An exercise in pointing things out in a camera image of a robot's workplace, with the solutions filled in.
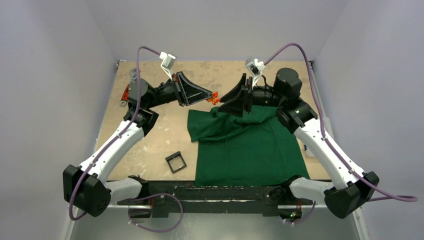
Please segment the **orange leaf brooch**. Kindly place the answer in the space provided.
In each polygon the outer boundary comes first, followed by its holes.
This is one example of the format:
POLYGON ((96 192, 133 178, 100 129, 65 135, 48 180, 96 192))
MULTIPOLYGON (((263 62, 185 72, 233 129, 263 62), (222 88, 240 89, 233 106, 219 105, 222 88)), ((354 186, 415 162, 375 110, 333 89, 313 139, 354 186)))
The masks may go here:
POLYGON ((212 103, 214 106, 220 102, 219 93, 217 91, 211 94, 211 97, 207 98, 206 101, 208 103, 212 103))

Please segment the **green t-shirt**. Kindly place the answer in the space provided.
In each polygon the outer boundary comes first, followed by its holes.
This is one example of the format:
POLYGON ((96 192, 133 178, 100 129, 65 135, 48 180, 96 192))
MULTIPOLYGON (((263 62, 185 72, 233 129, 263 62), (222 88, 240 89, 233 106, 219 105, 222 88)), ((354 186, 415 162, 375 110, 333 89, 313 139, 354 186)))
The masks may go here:
POLYGON ((309 178, 299 143, 276 116, 276 108, 253 106, 236 117, 189 110, 187 130, 198 143, 197 186, 269 186, 293 176, 309 178))

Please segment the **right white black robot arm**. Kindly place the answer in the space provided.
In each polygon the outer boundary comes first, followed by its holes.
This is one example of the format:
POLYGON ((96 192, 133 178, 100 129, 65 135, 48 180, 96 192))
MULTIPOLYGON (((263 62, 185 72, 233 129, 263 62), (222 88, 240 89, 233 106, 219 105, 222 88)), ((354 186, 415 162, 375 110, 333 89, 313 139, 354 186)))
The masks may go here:
POLYGON ((344 219, 371 200, 380 179, 373 171, 365 172, 349 157, 345 161, 334 152, 337 145, 329 136, 322 136, 320 120, 313 108, 301 97, 302 81, 292 68, 277 71, 273 86, 254 86, 252 77, 243 74, 237 85, 221 99, 218 111, 241 118, 253 106, 275 107, 280 124, 300 139, 330 176, 330 182, 310 180, 294 175, 279 187, 282 200, 288 204, 298 199, 308 199, 325 204, 339 219, 344 219))

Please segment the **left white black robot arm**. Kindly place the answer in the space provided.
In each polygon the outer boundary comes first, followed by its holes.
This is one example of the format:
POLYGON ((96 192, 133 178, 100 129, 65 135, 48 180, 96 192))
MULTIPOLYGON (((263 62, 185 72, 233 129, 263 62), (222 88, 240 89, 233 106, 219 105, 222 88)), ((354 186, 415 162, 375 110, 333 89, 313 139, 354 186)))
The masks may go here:
POLYGON ((88 159, 78 166, 68 165, 63 173, 64 200, 69 203, 69 216, 74 208, 97 217, 112 203, 131 199, 138 205, 146 203, 149 191, 146 181, 137 176, 108 182, 109 176, 127 152, 154 127, 159 114, 151 109, 173 101, 182 107, 213 97, 213 92, 191 82, 183 72, 170 76, 166 82, 152 87, 136 72, 127 86, 128 110, 117 130, 88 159))

